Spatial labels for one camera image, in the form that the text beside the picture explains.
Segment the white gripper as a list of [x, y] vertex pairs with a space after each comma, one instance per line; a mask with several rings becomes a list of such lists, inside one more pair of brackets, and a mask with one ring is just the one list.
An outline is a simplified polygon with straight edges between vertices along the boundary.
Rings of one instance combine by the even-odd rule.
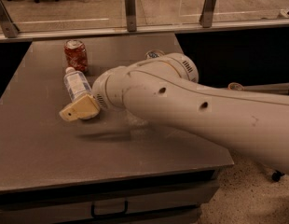
[[125, 68], [113, 68], [101, 74], [92, 85], [92, 94], [84, 94], [59, 112], [65, 121], [92, 119], [103, 110], [120, 111], [124, 109], [122, 92]]

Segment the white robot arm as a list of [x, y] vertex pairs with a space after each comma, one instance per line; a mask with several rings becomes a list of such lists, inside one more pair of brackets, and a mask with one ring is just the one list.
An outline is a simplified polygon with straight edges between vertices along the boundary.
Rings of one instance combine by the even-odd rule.
[[180, 53], [110, 69], [92, 85], [68, 68], [64, 82], [72, 102], [60, 116], [72, 121], [102, 109], [127, 110], [289, 175], [289, 95], [217, 89], [198, 80], [197, 67]]

